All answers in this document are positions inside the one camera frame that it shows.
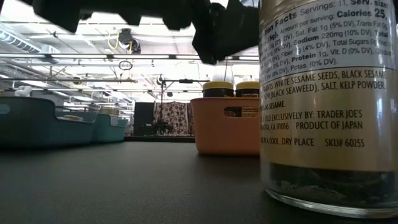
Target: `spice jar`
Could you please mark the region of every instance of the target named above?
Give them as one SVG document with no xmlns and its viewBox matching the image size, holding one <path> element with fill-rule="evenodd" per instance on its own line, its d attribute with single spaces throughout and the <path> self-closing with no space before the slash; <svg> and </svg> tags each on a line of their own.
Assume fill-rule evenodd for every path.
<svg viewBox="0 0 398 224">
<path fill-rule="evenodd" d="M 394 3 L 262 0 L 259 17 L 266 192 L 332 215 L 397 216 Z"/>
<path fill-rule="evenodd" d="M 236 85 L 236 97 L 259 97 L 259 82 L 241 82 Z"/>
<path fill-rule="evenodd" d="M 223 81 L 206 82 L 202 92 L 203 97 L 234 97 L 234 85 Z"/>
</svg>

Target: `teal plastic bin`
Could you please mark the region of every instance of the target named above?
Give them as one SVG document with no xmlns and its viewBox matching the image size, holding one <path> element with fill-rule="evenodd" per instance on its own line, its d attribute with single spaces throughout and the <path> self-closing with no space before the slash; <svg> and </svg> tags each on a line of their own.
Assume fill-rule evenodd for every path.
<svg viewBox="0 0 398 224">
<path fill-rule="evenodd" d="M 120 142 L 124 140 L 128 120 L 112 117 L 108 114 L 99 114 L 94 123 L 92 142 Z"/>
<path fill-rule="evenodd" d="M 79 112 L 56 112 L 51 100 L 0 97 L 0 149 L 62 147 L 89 144 L 96 113 L 83 121 L 58 119 Z"/>
</svg>

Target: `yellow jar lid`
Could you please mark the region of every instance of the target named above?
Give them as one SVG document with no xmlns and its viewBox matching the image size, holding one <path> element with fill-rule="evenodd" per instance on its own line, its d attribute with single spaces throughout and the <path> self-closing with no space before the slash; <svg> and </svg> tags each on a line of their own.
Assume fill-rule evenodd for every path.
<svg viewBox="0 0 398 224">
<path fill-rule="evenodd" d="M 260 89 L 259 82 L 241 82 L 236 85 L 236 90 L 242 89 Z"/>
<path fill-rule="evenodd" d="M 213 81 L 213 82 L 206 82 L 203 84 L 203 90 L 208 90 L 212 88 L 227 88 L 227 89 L 234 89 L 234 85 L 230 82 L 224 81 Z"/>
</svg>

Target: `table surface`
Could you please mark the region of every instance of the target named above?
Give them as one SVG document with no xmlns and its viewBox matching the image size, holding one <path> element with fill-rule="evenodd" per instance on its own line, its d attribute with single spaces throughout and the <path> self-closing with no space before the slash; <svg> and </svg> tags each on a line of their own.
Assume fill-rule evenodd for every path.
<svg viewBox="0 0 398 224">
<path fill-rule="evenodd" d="M 0 223 L 398 223 L 308 212 L 268 197 L 259 158 L 191 143 L 0 152 Z"/>
</svg>

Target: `orange plastic bin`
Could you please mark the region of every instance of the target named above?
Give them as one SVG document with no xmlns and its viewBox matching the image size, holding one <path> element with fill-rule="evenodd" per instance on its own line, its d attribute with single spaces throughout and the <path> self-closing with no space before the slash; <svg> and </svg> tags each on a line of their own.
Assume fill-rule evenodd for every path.
<svg viewBox="0 0 398 224">
<path fill-rule="evenodd" d="M 260 109 L 256 117 L 230 117 L 227 107 L 260 107 L 258 98 L 197 98 L 191 101 L 197 149 L 202 154 L 256 156 L 260 152 Z"/>
</svg>

